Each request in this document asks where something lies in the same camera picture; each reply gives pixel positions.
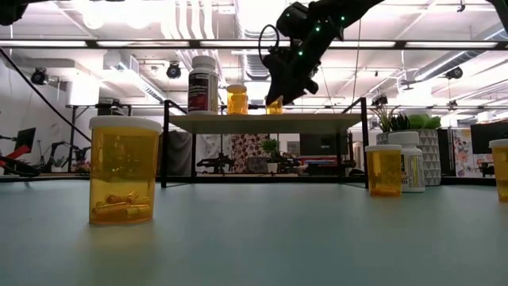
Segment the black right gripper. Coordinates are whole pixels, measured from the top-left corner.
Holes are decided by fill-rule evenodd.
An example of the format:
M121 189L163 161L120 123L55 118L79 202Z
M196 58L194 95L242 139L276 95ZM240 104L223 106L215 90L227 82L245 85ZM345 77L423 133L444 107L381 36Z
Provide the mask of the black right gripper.
M317 93L318 84L313 81L314 74L332 42L336 38L341 41L344 39L344 23L314 22L305 40L285 37L276 25L265 27L275 30L275 45L261 58L271 77L265 104L268 106L282 99L282 105L285 106L306 93Z

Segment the orange pill bottle white cap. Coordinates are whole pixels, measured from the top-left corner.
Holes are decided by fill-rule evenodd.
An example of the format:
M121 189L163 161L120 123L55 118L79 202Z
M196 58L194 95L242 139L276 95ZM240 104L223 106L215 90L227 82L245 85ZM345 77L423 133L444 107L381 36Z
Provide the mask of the orange pill bottle white cap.
M89 223L145 222L153 218L162 126L117 115L90 120Z
M495 181L500 202L508 203L508 138L489 142L495 170Z
M240 84L232 84L226 88L228 94L227 113L247 114L248 96L247 87Z
M370 196L402 195L401 145L370 145L366 152L366 175Z
M266 104L266 114L278 115L283 113L283 96L279 96L274 102Z

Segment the large white bottle dark label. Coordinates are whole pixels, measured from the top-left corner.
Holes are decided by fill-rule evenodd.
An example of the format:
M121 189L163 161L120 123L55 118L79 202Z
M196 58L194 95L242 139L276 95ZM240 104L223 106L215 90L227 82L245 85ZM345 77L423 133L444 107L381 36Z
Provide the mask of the large white bottle dark label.
M210 56L195 56L188 76L187 113L218 113L218 75Z

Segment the small white medicine bottle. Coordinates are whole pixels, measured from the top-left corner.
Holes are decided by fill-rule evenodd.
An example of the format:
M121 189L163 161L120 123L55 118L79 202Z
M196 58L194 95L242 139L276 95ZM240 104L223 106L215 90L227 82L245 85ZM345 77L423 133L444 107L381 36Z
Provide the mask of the small white medicine bottle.
M401 145L402 192L422 193L425 191L423 154L418 148L419 135L416 131L391 133L388 141Z

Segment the small background potted plant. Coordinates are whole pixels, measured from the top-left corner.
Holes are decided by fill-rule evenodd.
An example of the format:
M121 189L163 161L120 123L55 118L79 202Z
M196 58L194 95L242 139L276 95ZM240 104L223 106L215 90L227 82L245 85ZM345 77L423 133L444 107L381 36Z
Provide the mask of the small background potted plant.
M279 143L276 139L267 139L262 142L261 147L269 155L267 171L272 175L276 174L279 167Z

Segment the floral patterned panel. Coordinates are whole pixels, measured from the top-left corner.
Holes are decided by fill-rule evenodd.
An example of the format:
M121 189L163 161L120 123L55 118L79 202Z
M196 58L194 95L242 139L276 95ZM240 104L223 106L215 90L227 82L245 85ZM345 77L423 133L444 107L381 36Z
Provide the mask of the floral patterned panel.
M453 129L452 143L456 175L458 177L475 177L475 158L472 153L470 129Z
M232 157L235 160L234 172L246 173L247 160L249 157L266 157L261 145L262 142L269 138L268 133L254 134L233 134L232 140Z

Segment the green table mat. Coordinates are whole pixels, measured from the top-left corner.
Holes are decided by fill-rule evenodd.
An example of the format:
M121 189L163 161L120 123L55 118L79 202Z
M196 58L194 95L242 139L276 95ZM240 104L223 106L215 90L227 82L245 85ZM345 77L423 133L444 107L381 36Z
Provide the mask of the green table mat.
M508 286L508 204L493 187L176 185L127 226L92 226L88 188L0 184L0 286Z

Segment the green succulent in white pot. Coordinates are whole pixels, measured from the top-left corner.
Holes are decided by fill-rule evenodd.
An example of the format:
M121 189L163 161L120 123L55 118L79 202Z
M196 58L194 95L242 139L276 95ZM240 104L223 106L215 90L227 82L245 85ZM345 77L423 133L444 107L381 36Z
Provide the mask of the green succulent in white pot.
M426 186L441 183L441 160L437 130L441 127L441 118L432 116L429 110L405 109L399 106L380 106L370 111L378 118L381 134L376 136L377 145L387 145L391 133L416 131L419 136L418 148L423 154L423 173Z

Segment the black background monitor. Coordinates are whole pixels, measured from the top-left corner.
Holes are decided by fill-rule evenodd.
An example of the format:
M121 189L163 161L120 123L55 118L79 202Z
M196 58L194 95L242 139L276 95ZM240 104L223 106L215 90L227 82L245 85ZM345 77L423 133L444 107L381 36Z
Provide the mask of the black background monitor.
M474 154L490 154L489 143L493 140L508 139L508 122L474 124L471 129L471 146Z

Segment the small black background screen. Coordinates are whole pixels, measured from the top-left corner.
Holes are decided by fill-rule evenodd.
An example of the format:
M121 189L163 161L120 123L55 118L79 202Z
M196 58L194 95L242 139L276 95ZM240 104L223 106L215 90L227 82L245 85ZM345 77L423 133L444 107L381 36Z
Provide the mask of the small black background screen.
M35 127L20 130L17 133L16 144L14 148L19 149L21 147L27 147L29 150L31 150L33 147L36 130L37 129Z

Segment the wooden shelf black metal frame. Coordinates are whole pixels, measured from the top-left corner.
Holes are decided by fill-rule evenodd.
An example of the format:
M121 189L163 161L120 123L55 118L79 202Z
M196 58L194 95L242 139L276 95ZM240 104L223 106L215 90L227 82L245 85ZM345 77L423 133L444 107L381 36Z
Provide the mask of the wooden shelf black metal frame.
M368 109L365 98L359 98L346 106L339 114L280 114L280 115L170 115L169 109L179 108L172 100L164 101L164 123L161 147L159 179L162 187L171 183L185 184L246 184L246 183L309 183L309 177L276 176L197 176L195 167L196 136L198 134L249 134L249 133L334 133L340 135L357 123L362 124L363 147L369 145ZM167 174L167 143L169 125L191 134L190 175L172 177Z

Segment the black aluminium table frame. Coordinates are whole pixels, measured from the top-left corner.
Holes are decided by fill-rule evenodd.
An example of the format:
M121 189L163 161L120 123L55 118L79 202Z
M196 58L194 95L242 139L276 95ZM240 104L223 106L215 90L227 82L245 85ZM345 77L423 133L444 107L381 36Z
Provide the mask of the black aluminium table frame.
M11 49L155 49L155 50L253 50L269 49L275 40L253 39L183 39L183 40L92 40L92 39L4 39L0 40L0 48ZM422 51L508 51L508 40L489 41L333 41L328 50L422 50ZM0 178L1 183L32 182L49 180L88 180L89 176L20 176ZM367 175L336 179L322 177L315 183L365 183L368 187Z

